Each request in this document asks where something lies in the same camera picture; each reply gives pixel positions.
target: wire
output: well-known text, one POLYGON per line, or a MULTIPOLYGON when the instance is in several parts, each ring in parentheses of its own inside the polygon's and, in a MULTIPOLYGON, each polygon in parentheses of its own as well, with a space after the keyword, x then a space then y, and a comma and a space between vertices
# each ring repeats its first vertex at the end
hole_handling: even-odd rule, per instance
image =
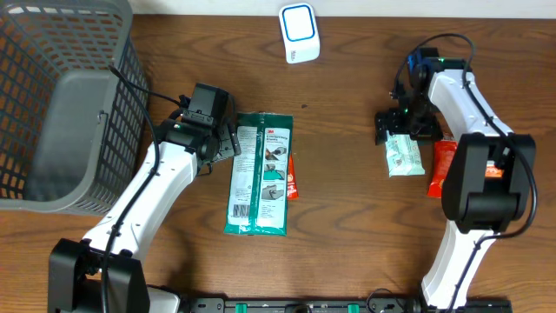
MULTIPOLYGON (((376 290, 374 290, 373 292, 371 292, 371 294, 368 295, 367 301, 365 302, 365 306, 367 307, 367 310, 368 310, 369 312, 374 313, 374 310, 371 309, 371 305, 370 305, 371 299, 373 298, 373 296, 374 296, 375 293, 381 292, 381 291, 387 291, 387 292, 389 292, 389 293, 391 293, 391 294, 394 294, 392 291, 390 291, 389 289, 386 289, 386 288, 379 288, 379 289, 376 289, 376 290)), ((398 298, 394 298, 394 300, 396 301, 396 303, 398 303, 398 305, 400 306, 400 308, 403 310, 404 306, 401 305, 400 300, 398 300, 398 298)))
POLYGON ((106 243, 106 249, 104 250, 103 255, 103 264, 102 264, 102 274, 101 274, 101 299, 103 304, 103 313, 109 313, 109 302, 108 302, 108 260, 110 257, 110 252, 112 251, 112 246, 114 245, 114 241, 116 240, 116 236, 122 227, 123 221, 125 217, 128 215, 129 211, 133 207, 133 204, 136 202, 137 198, 141 195, 144 189, 147 187, 153 176, 155 176, 156 172, 158 171, 158 164, 160 162, 160 147, 158 146, 158 141, 156 140, 155 136, 155 125, 153 121, 150 119, 149 112, 147 109, 141 105, 141 100, 137 96, 137 94, 133 91, 133 85, 123 76, 123 74, 115 68, 112 64, 109 65, 109 69, 112 74, 118 77, 123 85, 128 89, 131 96, 134 100, 138 103, 139 108, 141 108, 141 112, 145 116, 147 120, 147 124, 149 125, 151 136, 153 137, 153 145, 155 146, 155 163, 153 164, 152 169, 150 169, 149 174, 145 181, 141 184, 137 192, 131 197, 126 207, 123 209, 122 214, 116 220, 116 223, 112 225, 112 230, 110 232, 110 236, 108 242, 106 243))
POLYGON ((471 267, 471 264, 473 263, 474 258, 477 256, 477 252, 480 250, 480 246, 487 240, 509 239, 509 238, 514 238, 514 237, 517 237, 517 236, 522 235, 523 233, 525 233, 529 229, 529 227, 531 227, 531 224, 533 224, 533 220, 534 220, 534 218, 537 214, 538 197, 539 196, 538 196, 538 191, 537 191, 537 184, 535 182, 535 178, 534 178, 534 175, 533 175, 533 170, 531 169, 531 165, 529 164, 529 162, 526 160, 525 156, 523 155, 523 152, 521 152, 521 150, 518 147, 515 146, 512 139, 510 139, 507 136, 507 134, 503 130, 501 130, 500 127, 498 127, 498 125, 496 125, 496 123, 494 123, 494 121, 493 121, 494 117, 490 117, 487 114, 487 112, 485 111, 485 108, 483 108, 483 106, 480 104, 479 100, 477 100, 477 97, 474 95, 474 93, 471 91, 471 88, 469 87, 471 82, 467 81, 467 72, 469 71, 469 67, 471 66, 471 62, 473 61, 473 57, 475 56, 476 49, 475 49, 475 45, 474 45, 473 41, 471 41, 471 39, 469 39, 467 36, 462 35, 462 34, 457 34, 457 33, 444 33, 444 34, 439 34, 439 35, 436 35, 436 36, 429 37, 428 39, 426 39, 425 41, 423 41, 422 43, 417 45, 413 50, 411 50, 411 52, 409 52, 406 59, 401 64, 401 67, 398 69, 398 72, 396 73, 396 78, 394 79, 393 94, 395 94, 395 90, 396 90, 396 87, 397 87, 397 84, 398 84, 398 79, 400 78, 400 74, 403 71, 404 65, 406 64, 406 60, 415 51, 417 51, 417 49, 419 49, 420 46, 422 46, 422 45, 424 45, 424 44, 426 44, 426 43, 428 43, 428 42, 430 42, 434 39, 441 38, 441 37, 458 37, 458 38, 461 38, 461 39, 465 40, 469 44, 469 47, 471 48, 471 54, 467 58, 466 64, 465 64, 465 66, 463 68, 463 71, 461 73, 462 88, 466 90, 467 94, 469 95, 469 97, 471 98, 471 100, 473 101, 475 106, 477 107, 477 110, 479 110, 480 114, 485 118, 485 121, 493 128, 494 131, 496 131, 496 133, 498 133, 498 135, 504 140, 507 147, 510 148, 510 150, 513 151, 513 154, 523 164, 524 170, 526 172, 527 180, 529 182, 529 187, 531 189, 531 209, 529 211, 529 216, 527 217, 527 220, 523 224, 523 226, 521 226, 519 229, 517 229, 514 232, 503 233, 503 234, 495 234, 495 235, 491 235, 491 236, 484 236, 475 243, 475 246, 473 248, 473 252, 471 253, 471 256, 469 257, 469 259, 467 260, 466 267, 464 268, 463 272, 461 272, 460 280, 455 285, 455 290, 453 292, 453 296, 452 296, 452 300, 450 301, 450 305, 448 306, 448 309, 445 311, 445 313, 451 313, 452 310, 453 310, 453 306, 455 305, 455 301, 456 301, 456 298, 458 296, 458 293, 460 291, 460 287, 461 287, 461 285, 463 284, 463 281, 466 278, 467 272, 469 271, 469 268, 471 267))
POLYGON ((173 102, 173 103, 177 104, 177 105, 180 106, 180 107, 182 106, 182 104, 181 104, 179 101, 175 100, 175 99, 172 98, 172 97, 168 97, 168 96, 165 96, 165 95, 160 94, 160 93, 158 93, 158 92, 154 92, 154 91, 151 91, 151 90, 148 90, 148 89, 144 89, 143 87, 141 87, 141 86, 139 86, 139 85, 137 85, 137 84, 134 84, 134 83, 132 83, 132 82, 130 82, 130 81, 127 81, 127 82, 128 82, 128 84, 129 84, 131 87, 133 87, 133 88, 135 88, 135 89, 137 89, 137 90, 140 90, 140 91, 142 91, 142 92, 146 92, 146 93, 148 93, 148 94, 151 95, 151 96, 155 96, 155 97, 160 97, 160 98, 162 98, 162 99, 166 99, 166 100, 168 100, 168 101, 170 101, 170 102, 173 102))

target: light green packet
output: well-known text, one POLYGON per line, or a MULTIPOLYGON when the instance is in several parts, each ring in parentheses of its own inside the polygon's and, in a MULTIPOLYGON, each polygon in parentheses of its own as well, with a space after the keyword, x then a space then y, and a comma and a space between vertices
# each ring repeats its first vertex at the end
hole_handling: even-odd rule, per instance
POLYGON ((242 154, 234 158, 224 233, 286 236, 292 116, 239 113, 242 154))

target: gray plastic basket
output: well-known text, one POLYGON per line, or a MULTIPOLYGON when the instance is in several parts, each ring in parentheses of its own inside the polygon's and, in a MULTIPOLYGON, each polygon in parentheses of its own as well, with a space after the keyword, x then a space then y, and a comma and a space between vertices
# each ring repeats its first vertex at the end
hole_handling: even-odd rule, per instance
POLYGON ((147 102, 107 70, 146 85, 129 4, 0 4, 0 208, 106 213, 133 176, 147 102))

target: wood grain surface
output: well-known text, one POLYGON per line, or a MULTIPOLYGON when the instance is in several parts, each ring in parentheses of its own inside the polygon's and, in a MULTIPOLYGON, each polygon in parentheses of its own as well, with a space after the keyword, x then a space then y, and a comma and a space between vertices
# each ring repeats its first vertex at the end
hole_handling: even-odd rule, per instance
MULTIPOLYGON (((537 219, 523 237, 494 244, 468 295, 507 296, 515 312, 554 311, 556 21, 317 22, 320 57, 289 65, 275 17, 135 17, 132 37, 153 90, 177 97, 209 83, 235 95, 239 111, 294 115, 301 196, 289 204, 287 237, 224 235, 231 162, 218 163, 169 212, 144 264, 148 283, 249 298, 363 298, 379 287, 415 294, 446 221, 440 201, 426 197, 432 146, 421 147, 425 176, 388 178, 385 149, 374 145, 374 113, 396 105, 388 92, 404 55, 449 31, 475 41, 482 94, 537 144, 537 219)), ((469 51, 457 40, 437 44, 445 56, 469 51)), ((150 99, 155 123, 173 109, 150 99)), ((98 220, 1 212, 0 311, 45 311, 50 251, 61 237, 79 240, 98 220)))

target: white robotic arm segment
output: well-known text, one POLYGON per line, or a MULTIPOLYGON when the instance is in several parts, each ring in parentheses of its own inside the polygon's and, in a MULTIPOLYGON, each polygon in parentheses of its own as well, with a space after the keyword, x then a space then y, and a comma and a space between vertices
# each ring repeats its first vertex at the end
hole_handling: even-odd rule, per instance
MULTIPOLYGON (((498 137, 498 133, 485 121, 473 100, 462 88, 462 73, 463 70, 443 70, 434 73, 428 89, 428 98, 446 119, 456 141, 460 140, 462 134, 477 132, 487 137, 498 137)), ((473 73, 467 72, 467 81, 470 83, 469 88, 486 113, 493 117, 494 123, 504 133, 511 133, 512 130, 499 120, 487 100, 480 94, 473 73)))
MULTIPOLYGON (((460 280, 467 260, 473 253, 475 243, 480 238, 491 236, 493 233, 492 230, 470 230, 468 234, 462 234, 455 222, 447 221, 446 232, 433 267, 421 282, 423 296, 428 305, 441 310, 448 309, 455 286, 460 280)), ((469 284, 479 268, 480 261, 493 243, 494 240, 487 240, 481 245, 481 249, 473 259, 463 284, 460 286, 455 300, 455 308, 466 305, 469 284)))
MULTIPOLYGON (((146 179, 155 161, 154 145, 151 144, 145 160, 129 187, 123 192, 114 208, 83 239, 90 240, 90 247, 104 250, 109 240, 111 227, 130 198, 146 179)), ((183 146, 160 143, 160 165, 157 174, 139 196, 120 228, 120 235, 115 240, 112 253, 119 254, 128 250, 132 257, 144 262, 158 228, 170 207, 193 181, 197 172, 195 153, 187 152, 183 146)))

